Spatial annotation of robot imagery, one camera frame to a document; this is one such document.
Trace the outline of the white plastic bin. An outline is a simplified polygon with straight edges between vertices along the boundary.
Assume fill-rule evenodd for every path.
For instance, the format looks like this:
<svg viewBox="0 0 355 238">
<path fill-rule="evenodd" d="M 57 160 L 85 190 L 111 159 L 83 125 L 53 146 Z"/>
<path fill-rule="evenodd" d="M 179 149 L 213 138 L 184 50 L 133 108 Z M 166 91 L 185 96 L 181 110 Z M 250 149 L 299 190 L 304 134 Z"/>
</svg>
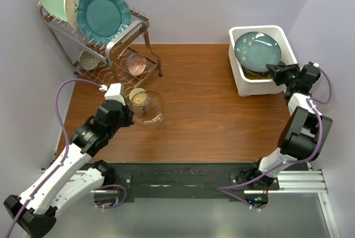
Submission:
<svg viewBox="0 0 355 238">
<path fill-rule="evenodd" d="M 281 61 L 285 64 L 296 64 L 297 60 L 292 51 L 283 29 L 276 25 L 265 26 L 244 26 L 233 27 L 229 30 L 230 45 L 229 45 L 229 59 L 234 75 L 238 94 L 242 97 L 250 95 L 266 95 L 278 94 L 286 90 L 284 85 L 277 86 L 272 79 L 249 79 L 245 76 L 241 64 L 235 57 L 234 46 L 235 41 L 244 33 L 247 32 L 261 32 L 271 36 L 279 44 L 281 48 Z"/>
</svg>

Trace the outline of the orange dotted scalloped plate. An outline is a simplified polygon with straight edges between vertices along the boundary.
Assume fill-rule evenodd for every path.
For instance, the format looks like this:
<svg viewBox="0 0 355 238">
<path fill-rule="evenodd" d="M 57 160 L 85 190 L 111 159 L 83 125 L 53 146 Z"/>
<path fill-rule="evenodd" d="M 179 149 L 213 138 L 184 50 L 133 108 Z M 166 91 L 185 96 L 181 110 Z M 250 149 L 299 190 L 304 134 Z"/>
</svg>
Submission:
<svg viewBox="0 0 355 238">
<path fill-rule="evenodd" d="M 248 74 L 248 73 L 245 73 L 244 76 L 249 80 L 270 80 L 271 79 L 270 76 L 263 77 L 260 75 L 253 75 L 253 74 Z"/>
</svg>

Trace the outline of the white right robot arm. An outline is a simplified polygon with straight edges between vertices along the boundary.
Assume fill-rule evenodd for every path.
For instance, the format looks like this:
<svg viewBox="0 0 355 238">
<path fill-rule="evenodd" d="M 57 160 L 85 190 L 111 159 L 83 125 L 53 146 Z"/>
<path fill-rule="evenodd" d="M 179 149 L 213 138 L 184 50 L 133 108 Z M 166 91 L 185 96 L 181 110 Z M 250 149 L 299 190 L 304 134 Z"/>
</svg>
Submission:
<svg viewBox="0 0 355 238">
<path fill-rule="evenodd" d="M 240 172 L 236 181 L 258 190 L 270 186 L 278 174 L 294 164 L 318 158 L 333 120 L 316 107 L 318 100 L 310 93 L 314 83 L 325 75 L 317 63 L 267 64 L 276 85 L 285 85 L 285 101 L 290 118 L 277 142 L 277 148 L 247 170 Z"/>
</svg>

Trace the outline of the clear glass textured dish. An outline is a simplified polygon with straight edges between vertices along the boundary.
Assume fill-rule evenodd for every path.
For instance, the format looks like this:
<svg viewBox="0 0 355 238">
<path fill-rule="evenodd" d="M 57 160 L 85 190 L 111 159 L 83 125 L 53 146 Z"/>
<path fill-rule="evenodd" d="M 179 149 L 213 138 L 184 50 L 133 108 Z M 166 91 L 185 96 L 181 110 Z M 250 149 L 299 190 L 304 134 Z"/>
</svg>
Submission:
<svg viewBox="0 0 355 238">
<path fill-rule="evenodd" d="M 164 100 L 156 91 L 142 91 L 132 96 L 129 104 L 133 122 L 138 126 L 160 124 L 164 118 Z"/>
</svg>

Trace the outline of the dark blue square plate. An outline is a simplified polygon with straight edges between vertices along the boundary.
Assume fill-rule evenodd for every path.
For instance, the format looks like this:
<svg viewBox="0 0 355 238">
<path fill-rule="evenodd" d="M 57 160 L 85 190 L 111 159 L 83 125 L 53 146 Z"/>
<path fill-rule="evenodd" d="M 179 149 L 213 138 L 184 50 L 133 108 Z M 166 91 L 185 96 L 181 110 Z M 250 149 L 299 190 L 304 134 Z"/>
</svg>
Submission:
<svg viewBox="0 0 355 238">
<path fill-rule="evenodd" d="M 270 74 L 269 72 L 255 72 L 250 69 L 247 69 L 245 67 L 242 67 L 243 71 L 247 74 L 254 75 L 254 76 L 259 76 L 259 77 L 269 77 Z"/>
</svg>

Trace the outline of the dark teal round plate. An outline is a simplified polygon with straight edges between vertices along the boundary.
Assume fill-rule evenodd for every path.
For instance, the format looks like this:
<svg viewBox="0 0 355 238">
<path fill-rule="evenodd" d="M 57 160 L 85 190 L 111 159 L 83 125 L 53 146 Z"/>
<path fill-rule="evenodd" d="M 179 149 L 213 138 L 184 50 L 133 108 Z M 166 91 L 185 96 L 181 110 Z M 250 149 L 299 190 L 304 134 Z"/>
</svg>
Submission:
<svg viewBox="0 0 355 238">
<path fill-rule="evenodd" d="M 255 73 L 268 72 L 267 65 L 281 62 L 281 48 L 269 35 L 247 32 L 235 40 L 234 53 L 243 68 Z"/>
</svg>

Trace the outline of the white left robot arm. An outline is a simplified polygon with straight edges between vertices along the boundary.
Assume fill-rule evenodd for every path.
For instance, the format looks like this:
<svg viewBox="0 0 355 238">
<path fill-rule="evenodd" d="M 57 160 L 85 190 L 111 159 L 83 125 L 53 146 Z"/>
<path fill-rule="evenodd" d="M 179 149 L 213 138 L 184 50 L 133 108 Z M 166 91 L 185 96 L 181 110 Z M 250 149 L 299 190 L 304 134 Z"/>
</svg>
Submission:
<svg viewBox="0 0 355 238">
<path fill-rule="evenodd" d="M 19 196 L 10 195 L 4 206 L 13 223 L 18 224 L 30 237 L 44 237 L 53 228 L 65 208 L 92 190 L 115 189 L 119 200 L 102 209 L 122 204 L 127 196 L 125 187 L 118 184 L 115 169 L 103 160 L 96 161 L 80 178 L 70 178 L 122 127 L 133 124 L 134 113 L 127 105 L 106 100 L 97 113 L 78 127 L 60 157 L 42 176 Z"/>
</svg>

